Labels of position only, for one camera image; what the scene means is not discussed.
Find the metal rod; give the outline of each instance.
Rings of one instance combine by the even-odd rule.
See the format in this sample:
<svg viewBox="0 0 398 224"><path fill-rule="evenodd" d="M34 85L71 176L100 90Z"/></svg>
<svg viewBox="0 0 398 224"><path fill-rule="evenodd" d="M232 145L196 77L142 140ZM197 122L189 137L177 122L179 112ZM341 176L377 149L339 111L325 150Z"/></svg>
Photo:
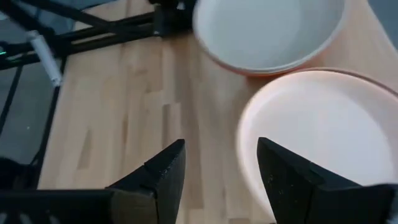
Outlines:
<svg viewBox="0 0 398 224"><path fill-rule="evenodd" d="M115 23L116 26L123 25L126 28L129 28L129 26L141 26L141 25L145 25L148 23L152 23L153 16L154 16L153 12L148 12L148 13L145 13L142 15L128 17L125 19L114 21L113 23ZM86 28L86 29L82 29L82 30L68 32L66 34L60 34L60 35L58 35L58 37L60 37L61 39L65 39L69 42L73 42L73 41L83 40L83 39L95 37L97 35L106 34L106 33L108 33L108 32L103 29L99 29L97 27L90 27L90 28ZM30 45L30 43L9 44L8 46L9 46L9 50L6 50L8 57L33 51L33 48Z"/></svg>
<svg viewBox="0 0 398 224"><path fill-rule="evenodd" d="M152 24L147 24L146 26L143 26L143 28L145 28L146 30L145 32L141 32L140 34L134 34L128 38L121 38L118 35L113 35L110 37L103 37L100 39L90 40L79 44L73 44L70 49L70 54L77 54L80 52L99 49L114 44L121 44L132 40L144 39L153 36ZM37 54L24 55L14 60L3 60L3 61L0 60L0 70L5 70L8 68L13 68L21 65L28 65L36 62L40 62L40 59L37 56Z"/></svg>
<svg viewBox="0 0 398 224"><path fill-rule="evenodd" d="M152 26L149 26L146 32L141 32L140 34L134 34L128 38L128 40L120 38L116 35L110 37L103 37L101 39L91 40L88 42L75 44L72 47L71 54L77 54L80 52L86 52L89 50L99 49L102 47L107 47L114 44L121 44L125 42L129 42L132 40L144 39L148 37L152 37Z"/></svg>
<svg viewBox="0 0 398 224"><path fill-rule="evenodd" d="M115 26L124 26L125 28L130 29L131 26L141 26L144 24L152 23L154 20L153 16L154 16L153 12L148 12L139 16L133 16L118 21L114 21L112 23L114 23ZM90 27L74 32L69 32L67 34L63 34L61 35L61 37L69 41L76 41L105 33L107 32L100 28Z"/></svg>

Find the floor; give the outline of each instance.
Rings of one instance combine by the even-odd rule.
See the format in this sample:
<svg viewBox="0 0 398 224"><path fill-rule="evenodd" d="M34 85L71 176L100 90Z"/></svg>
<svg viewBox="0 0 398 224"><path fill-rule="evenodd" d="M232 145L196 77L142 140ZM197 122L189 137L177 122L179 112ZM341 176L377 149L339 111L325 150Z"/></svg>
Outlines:
<svg viewBox="0 0 398 224"><path fill-rule="evenodd" d="M79 5L82 1L62 1L67 1L67 3L79 8L88 6ZM395 14L398 9L398 2L393 0L369 0L369 2L394 45L398 47L398 27L396 26L398 15ZM31 13L35 13L34 8L29 8L29 10ZM51 13L41 13L40 20L54 27L58 33L66 32L72 28L72 21ZM23 31L9 20L1 20L0 40L23 42ZM4 106L15 73L15 68L0 71L0 108ZM0 136L0 156L11 158L22 164L31 162L42 140L52 93L53 88L39 63L25 66L22 69L15 98Z"/></svg>

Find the black bar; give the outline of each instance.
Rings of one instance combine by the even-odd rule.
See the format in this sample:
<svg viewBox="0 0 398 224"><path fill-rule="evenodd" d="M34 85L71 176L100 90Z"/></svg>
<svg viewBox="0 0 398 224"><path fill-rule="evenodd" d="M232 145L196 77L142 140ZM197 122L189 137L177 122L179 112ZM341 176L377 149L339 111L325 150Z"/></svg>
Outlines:
<svg viewBox="0 0 398 224"><path fill-rule="evenodd" d="M60 16L71 18L91 26L99 27L100 29L108 30L108 32L123 35L125 37L131 35L131 33L141 31L140 28L138 27L135 27L134 29L131 27L127 32L123 27L113 26L112 23L110 23L109 21L106 21L96 16L92 16L85 12L81 12L78 9L74 9L72 7L65 6L57 2L48 1L48 0L21 0L21 1L39 7L46 11L56 13Z"/></svg>
<svg viewBox="0 0 398 224"><path fill-rule="evenodd" d="M77 54L80 52L86 52L89 50L99 49L102 47L108 47L108 46L114 45L114 44L121 44L121 43L129 42L132 40L139 40L139 39L145 39L148 37L152 37L153 33L152 33L151 27L152 26L149 26L148 27L149 29L147 29L146 32L141 32L140 34L134 34L134 35L128 37L128 39L120 38L120 37L114 35L114 36L110 36L110 37L103 37L101 39L87 41L87 42L80 43L80 44L75 44L72 47L71 54Z"/></svg>
<svg viewBox="0 0 398 224"><path fill-rule="evenodd" d="M129 26L141 26L148 23L152 23L154 20L153 16L154 16L153 12L148 12L139 16L133 16L118 21L114 21L112 23L114 23L116 26L119 25L125 26L128 29ZM61 39L73 42L76 40L83 40L86 38L95 37L97 35L106 34L106 33L107 32L103 29L97 27L90 27L82 30L68 32L66 34L61 34L58 36ZM5 49L8 57L33 51L33 47L28 42L23 44L9 44L8 46L9 46L8 49Z"/></svg>
<svg viewBox="0 0 398 224"><path fill-rule="evenodd" d="M121 19L118 21L114 21L115 26L124 26L127 29L130 29L130 26L140 26L148 23L152 23L154 20L154 13L148 12L139 16L133 16L125 19ZM94 37L97 35L105 34L106 32L97 27L90 27L74 32L69 32L61 35L61 38L67 39L69 41L81 40L89 37Z"/></svg>
<svg viewBox="0 0 398 224"><path fill-rule="evenodd" d="M138 39L152 37L153 36L152 26L150 24L148 24L148 25L146 25L145 28L146 28L146 32L141 32L140 34L134 34L128 38L122 38L117 35L113 35L110 37L103 37L100 39L89 40L84 43L73 44L72 48L70 49L70 54L77 54L77 53L86 52L89 50L99 49L102 47L108 47L108 46L114 45L114 44L121 44L121 43L129 42L132 40L138 40ZM21 66L21 65L28 65L28 64L32 64L32 63L36 63L36 62L40 62L40 59L37 56L37 54L24 55L17 59L14 59L14 60L8 60L8 62L5 62L5 63L0 62L0 70L5 70L8 68L13 68L16 66Z"/></svg>

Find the plate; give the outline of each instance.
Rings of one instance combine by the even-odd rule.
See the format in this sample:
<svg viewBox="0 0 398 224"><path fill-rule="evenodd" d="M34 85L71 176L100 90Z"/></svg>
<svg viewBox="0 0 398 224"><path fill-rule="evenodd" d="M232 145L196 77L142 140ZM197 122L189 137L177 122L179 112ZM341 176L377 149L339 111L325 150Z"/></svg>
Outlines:
<svg viewBox="0 0 398 224"><path fill-rule="evenodd" d="M198 0L193 30L216 62L249 76L286 72L335 39L347 0Z"/></svg>
<svg viewBox="0 0 398 224"><path fill-rule="evenodd" d="M266 137L361 185L398 182L398 94L354 73L280 77L249 101L237 130L241 172L274 221L256 149Z"/></svg>

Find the wooden table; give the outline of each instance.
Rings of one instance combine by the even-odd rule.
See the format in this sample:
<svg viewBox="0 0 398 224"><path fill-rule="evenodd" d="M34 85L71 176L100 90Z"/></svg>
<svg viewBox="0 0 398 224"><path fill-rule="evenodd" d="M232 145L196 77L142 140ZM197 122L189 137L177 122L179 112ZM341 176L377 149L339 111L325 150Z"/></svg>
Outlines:
<svg viewBox="0 0 398 224"><path fill-rule="evenodd" d="M351 2L345 28L309 67L356 70L398 90L395 48L367 1ZM90 12L116 20L150 10L145 0L118 0ZM234 133L243 106L269 78L220 68L192 35L74 55L65 75L41 189L103 188L185 138L177 223L267 223L239 173Z"/></svg>

